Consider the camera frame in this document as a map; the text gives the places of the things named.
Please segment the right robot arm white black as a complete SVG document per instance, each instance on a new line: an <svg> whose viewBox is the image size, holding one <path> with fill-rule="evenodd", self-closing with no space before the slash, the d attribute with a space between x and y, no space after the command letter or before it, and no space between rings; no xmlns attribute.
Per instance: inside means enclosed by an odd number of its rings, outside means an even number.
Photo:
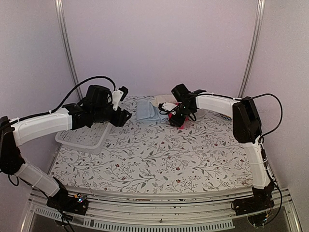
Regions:
<svg viewBox="0 0 309 232"><path fill-rule="evenodd" d="M262 122L253 98L232 98L200 89L191 92L184 84L177 85L171 92L177 102L161 103L159 109L171 115L169 122L172 126L182 126L185 119L198 110L210 110L232 119L233 136L243 145L253 175L253 196L236 199L231 204L236 215L274 207L272 191L275 184L268 170Z"/></svg>

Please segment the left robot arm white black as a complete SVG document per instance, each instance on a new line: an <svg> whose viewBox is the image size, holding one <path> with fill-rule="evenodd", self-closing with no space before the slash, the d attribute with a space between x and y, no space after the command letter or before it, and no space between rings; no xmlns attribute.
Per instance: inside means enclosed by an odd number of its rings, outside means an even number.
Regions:
<svg viewBox="0 0 309 232"><path fill-rule="evenodd" d="M65 186L21 156L19 147L31 140L59 131L92 127L95 123L109 122L122 127L131 118L131 113L119 107L128 94L126 87L114 91L91 85L79 103L61 104L59 109L32 118L0 119L0 170L14 175L47 197L47 206L60 212L85 215L88 200L80 193L69 196Z"/></svg>

